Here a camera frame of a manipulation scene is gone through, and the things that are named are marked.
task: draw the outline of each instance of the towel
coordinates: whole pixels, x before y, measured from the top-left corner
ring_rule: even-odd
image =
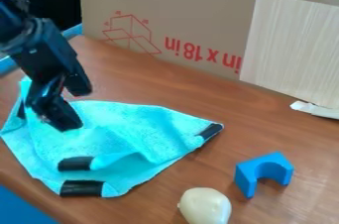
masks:
[[[17,116],[30,85],[28,78],[21,81],[1,136],[27,172],[61,196],[123,195],[223,129],[160,106],[74,101],[83,127],[60,132],[29,107],[25,120]]]

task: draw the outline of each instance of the blue arch block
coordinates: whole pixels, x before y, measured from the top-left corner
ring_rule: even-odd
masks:
[[[294,167],[281,152],[238,163],[234,181],[247,198],[254,196],[260,178],[270,178],[281,185],[288,185]]]

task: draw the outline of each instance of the wooden board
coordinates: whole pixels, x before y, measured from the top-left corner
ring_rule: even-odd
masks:
[[[339,108],[339,7],[257,0],[240,78]]]

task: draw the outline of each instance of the table surface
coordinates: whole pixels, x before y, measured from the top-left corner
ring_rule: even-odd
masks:
[[[0,183],[61,223],[185,223],[176,205],[196,186],[233,205],[230,223],[338,223],[339,124],[291,110],[291,97],[108,47],[71,41],[94,85],[89,99],[155,104],[220,121],[225,130],[151,181],[119,198],[60,198],[29,177],[0,143]],[[0,79],[0,123],[15,102],[20,71]],[[282,151],[294,164],[288,187],[263,180],[246,200],[233,183],[235,164]]]

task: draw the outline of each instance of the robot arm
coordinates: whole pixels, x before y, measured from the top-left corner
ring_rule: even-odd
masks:
[[[74,96],[91,93],[90,81],[76,52],[48,19],[28,13],[26,0],[0,0],[0,52],[10,56],[31,79],[24,105],[60,131],[77,129],[82,122],[63,100],[63,88]]]

